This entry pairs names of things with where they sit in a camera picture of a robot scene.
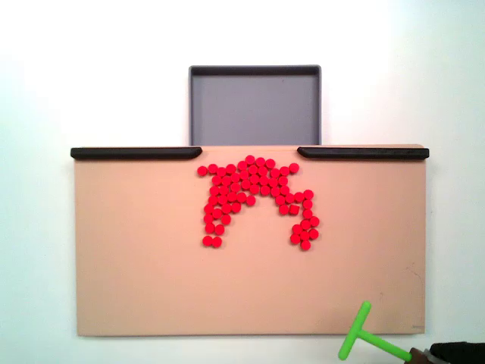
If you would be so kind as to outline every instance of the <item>cluster of red discs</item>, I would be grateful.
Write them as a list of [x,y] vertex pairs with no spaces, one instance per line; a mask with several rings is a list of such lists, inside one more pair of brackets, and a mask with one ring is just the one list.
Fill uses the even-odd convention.
[[248,155],[244,161],[218,167],[215,164],[197,169],[199,176],[212,175],[211,196],[204,207],[205,232],[215,234],[215,237],[206,235],[202,239],[204,246],[218,248],[222,244],[222,235],[225,225],[230,224],[230,214],[241,211],[242,204],[253,206],[256,203],[254,195],[272,196],[281,215],[297,215],[302,204],[303,219],[299,224],[293,225],[290,241],[299,244],[302,250],[311,247],[310,240],[318,238],[316,227],[320,220],[313,215],[313,191],[292,193],[288,187],[288,175],[298,172],[296,163],[288,167],[276,168],[273,159],[255,158]]

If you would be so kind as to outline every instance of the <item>white wall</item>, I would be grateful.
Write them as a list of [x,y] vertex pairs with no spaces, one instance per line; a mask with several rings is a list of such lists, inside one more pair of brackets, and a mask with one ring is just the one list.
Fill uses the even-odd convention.
[[320,64],[325,143],[429,147],[427,333],[388,339],[484,341],[485,2],[168,5],[0,2],[0,362],[338,362],[343,337],[76,336],[69,149],[187,144],[191,64]]

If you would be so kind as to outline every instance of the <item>gray tray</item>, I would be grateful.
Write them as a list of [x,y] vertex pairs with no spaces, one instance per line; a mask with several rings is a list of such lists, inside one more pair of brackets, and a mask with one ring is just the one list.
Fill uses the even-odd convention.
[[319,145],[321,69],[192,66],[193,146]]

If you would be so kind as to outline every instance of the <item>wooden board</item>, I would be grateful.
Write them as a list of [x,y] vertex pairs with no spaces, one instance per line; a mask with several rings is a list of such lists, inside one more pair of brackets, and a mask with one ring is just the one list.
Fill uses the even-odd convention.
[[[248,154],[298,162],[320,236],[269,196],[202,246],[210,177]],[[184,161],[75,161],[79,335],[344,334],[363,300],[374,333],[424,332],[425,162],[321,161],[291,146],[204,147]]]

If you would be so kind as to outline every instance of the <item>green t-shaped tool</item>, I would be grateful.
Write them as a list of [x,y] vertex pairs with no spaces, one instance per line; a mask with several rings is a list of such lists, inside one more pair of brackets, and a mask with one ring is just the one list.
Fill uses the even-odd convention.
[[412,355],[407,351],[397,347],[396,345],[392,345],[387,341],[377,337],[366,330],[362,330],[362,325],[367,318],[367,315],[371,311],[371,303],[369,301],[364,301],[362,303],[361,309],[358,311],[357,317],[355,318],[352,327],[350,328],[349,333],[347,334],[346,339],[343,341],[342,347],[339,351],[339,358],[341,360],[347,359],[347,356],[350,354],[350,350],[354,346],[355,341],[357,338],[367,341],[368,343],[374,345],[375,347],[379,347],[380,349],[387,351],[389,354],[397,356],[398,358],[404,360],[405,362],[411,362]]

